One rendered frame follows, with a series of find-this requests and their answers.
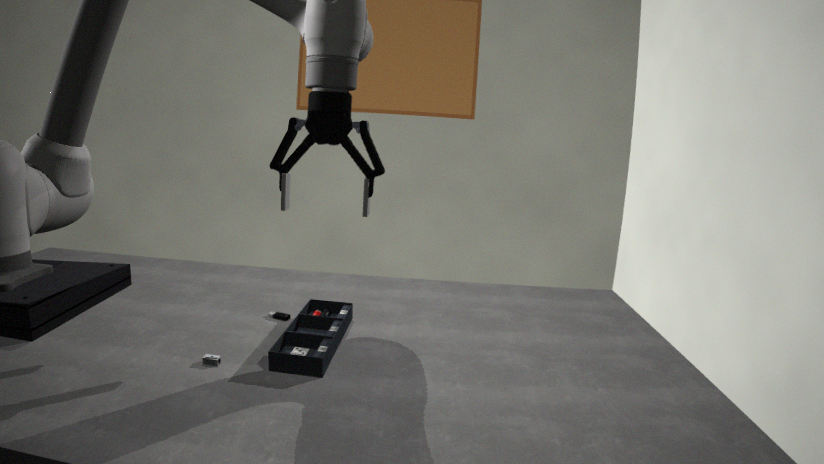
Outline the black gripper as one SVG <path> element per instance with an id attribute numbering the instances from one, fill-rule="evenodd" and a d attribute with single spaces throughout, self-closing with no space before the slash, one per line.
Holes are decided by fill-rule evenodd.
<path id="1" fill-rule="evenodd" d="M 369 216 L 370 197 L 373 195 L 374 178 L 384 174 L 385 169 L 369 134 L 368 121 L 352 122 L 351 105 L 352 95 L 349 92 L 312 91 L 308 97 L 308 115 L 306 120 L 294 117 L 290 118 L 288 130 L 270 163 L 270 168 L 278 171 L 280 174 L 281 211 L 288 210 L 290 205 L 289 170 L 304 153 L 314 143 L 321 145 L 341 144 L 366 176 L 364 179 L 363 217 Z M 301 130 L 303 126 L 307 129 L 309 133 L 308 136 L 284 164 L 281 164 L 297 132 Z M 371 169 L 347 136 L 353 128 L 361 135 L 375 170 Z"/>

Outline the black rack of bins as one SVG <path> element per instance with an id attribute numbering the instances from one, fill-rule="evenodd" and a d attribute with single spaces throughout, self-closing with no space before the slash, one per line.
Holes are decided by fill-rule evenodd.
<path id="1" fill-rule="evenodd" d="M 330 317 L 313 315 L 325 309 L 331 311 Z M 353 303 L 310 299 L 268 351 L 269 371 L 323 378 L 352 321 L 352 310 Z M 295 347 L 310 353 L 290 354 Z"/>

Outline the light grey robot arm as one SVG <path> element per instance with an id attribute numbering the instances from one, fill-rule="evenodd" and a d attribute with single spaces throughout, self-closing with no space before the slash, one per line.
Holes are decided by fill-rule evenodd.
<path id="1" fill-rule="evenodd" d="M 359 62 L 373 45 L 366 0 L 250 1 L 301 33 L 306 88 L 357 88 Z M 32 262 L 30 236 L 72 224 L 91 205 L 91 156 L 83 142 L 128 2 L 80 0 L 40 134 L 21 153 L 0 141 L 0 292 L 53 273 L 52 265 Z"/>

